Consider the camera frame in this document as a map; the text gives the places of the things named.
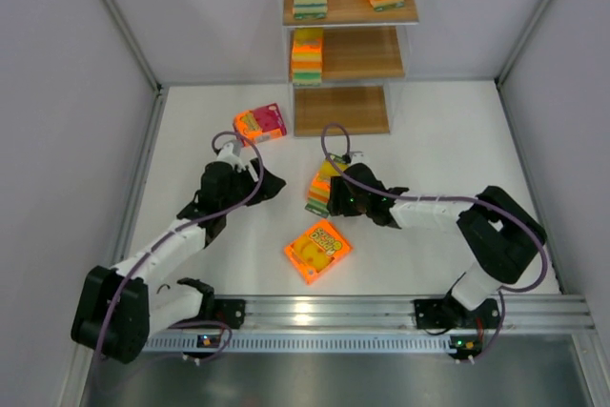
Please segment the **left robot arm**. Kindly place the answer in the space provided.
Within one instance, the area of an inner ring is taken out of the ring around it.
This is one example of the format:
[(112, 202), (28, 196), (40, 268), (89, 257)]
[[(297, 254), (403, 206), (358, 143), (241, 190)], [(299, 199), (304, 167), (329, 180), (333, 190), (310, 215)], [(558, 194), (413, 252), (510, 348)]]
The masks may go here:
[(258, 159), (208, 164), (193, 199), (163, 235), (120, 263), (87, 273), (71, 340), (127, 364), (151, 336), (173, 325), (214, 325), (214, 288), (178, 269), (214, 242), (228, 213), (270, 200), (285, 185)]

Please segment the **orange green sponge pack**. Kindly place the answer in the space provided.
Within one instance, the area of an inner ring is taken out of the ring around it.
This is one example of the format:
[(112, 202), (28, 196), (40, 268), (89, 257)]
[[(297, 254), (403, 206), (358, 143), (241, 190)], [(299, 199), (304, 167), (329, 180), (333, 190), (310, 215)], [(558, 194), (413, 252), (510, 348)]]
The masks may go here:
[(327, 204), (330, 199), (331, 181), (337, 176), (340, 176), (340, 173), (328, 159), (325, 159), (317, 173), (314, 175), (307, 193), (305, 209), (308, 212), (316, 214), (322, 218), (329, 216)]

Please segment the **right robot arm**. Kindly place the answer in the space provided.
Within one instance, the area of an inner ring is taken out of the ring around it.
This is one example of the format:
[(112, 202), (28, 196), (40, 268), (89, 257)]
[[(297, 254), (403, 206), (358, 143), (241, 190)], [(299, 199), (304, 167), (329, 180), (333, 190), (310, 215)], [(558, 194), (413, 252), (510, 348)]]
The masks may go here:
[(462, 239), (473, 262), (443, 299), (424, 300), (418, 328), (465, 328), (485, 317), (491, 295), (516, 284), (547, 233), (519, 203), (498, 186), (473, 196), (414, 196), (406, 187), (387, 188), (363, 163), (330, 180), (327, 209), (332, 216), (360, 216), (377, 226), (426, 230)]

